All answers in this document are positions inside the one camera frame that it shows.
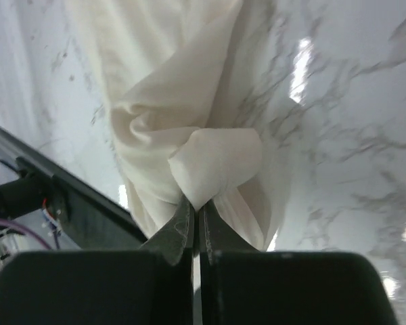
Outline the cream white t shirt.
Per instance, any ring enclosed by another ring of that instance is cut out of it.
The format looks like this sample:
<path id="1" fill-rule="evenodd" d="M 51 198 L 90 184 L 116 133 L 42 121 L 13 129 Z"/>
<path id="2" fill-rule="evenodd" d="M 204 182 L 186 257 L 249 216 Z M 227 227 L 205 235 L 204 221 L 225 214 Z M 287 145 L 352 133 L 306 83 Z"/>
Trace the cream white t shirt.
<path id="1" fill-rule="evenodd" d="M 131 215 L 152 237 L 182 198 L 254 248 L 276 230 L 268 149 L 238 117 L 273 1 L 67 1 L 108 115 Z"/>

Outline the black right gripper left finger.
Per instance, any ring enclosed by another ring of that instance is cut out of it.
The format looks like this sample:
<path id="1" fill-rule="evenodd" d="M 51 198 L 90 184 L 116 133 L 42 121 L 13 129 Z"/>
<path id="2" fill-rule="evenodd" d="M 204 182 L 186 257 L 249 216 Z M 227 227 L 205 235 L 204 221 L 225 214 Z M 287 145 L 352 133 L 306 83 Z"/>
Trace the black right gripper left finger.
<path id="1" fill-rule="evenodd" d="M 191 324 L 195 211 L 125 251 L 32 251 L 0 271 L 0 324 Z"/>

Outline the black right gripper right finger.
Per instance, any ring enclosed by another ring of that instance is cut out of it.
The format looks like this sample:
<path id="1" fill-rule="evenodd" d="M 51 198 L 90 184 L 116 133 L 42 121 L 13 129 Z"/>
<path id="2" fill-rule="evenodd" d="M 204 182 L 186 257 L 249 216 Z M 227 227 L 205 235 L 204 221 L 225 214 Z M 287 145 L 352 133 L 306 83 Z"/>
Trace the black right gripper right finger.
<path id="1" fill-rule="evenodd" d="M 260 252 L 199 212 L 204 324 L 396 324 L 373 265 L 348 252 Z"/>

